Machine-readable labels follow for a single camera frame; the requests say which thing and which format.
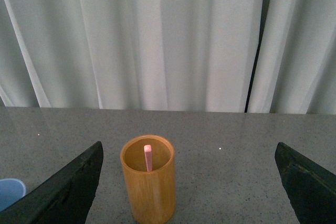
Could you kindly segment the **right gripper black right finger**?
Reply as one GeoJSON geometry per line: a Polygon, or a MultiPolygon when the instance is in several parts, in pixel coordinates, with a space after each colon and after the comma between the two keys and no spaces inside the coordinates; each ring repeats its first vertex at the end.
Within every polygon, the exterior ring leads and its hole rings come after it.
{"type": "Polygon", "coordinates": [[[275,151],[282,186],[300,223],[335,223],[335,174],[283,142],[275,151]]]}

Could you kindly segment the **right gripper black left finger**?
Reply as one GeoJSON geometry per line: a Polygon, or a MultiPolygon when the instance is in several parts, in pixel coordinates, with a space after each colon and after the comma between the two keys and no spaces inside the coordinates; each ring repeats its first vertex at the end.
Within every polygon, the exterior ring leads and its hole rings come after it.
{"type": "Polygon", "coordinates": [[[94,143],[1,212],[1,223],[85,223],[96,196],[103,147],[94,143]]]}

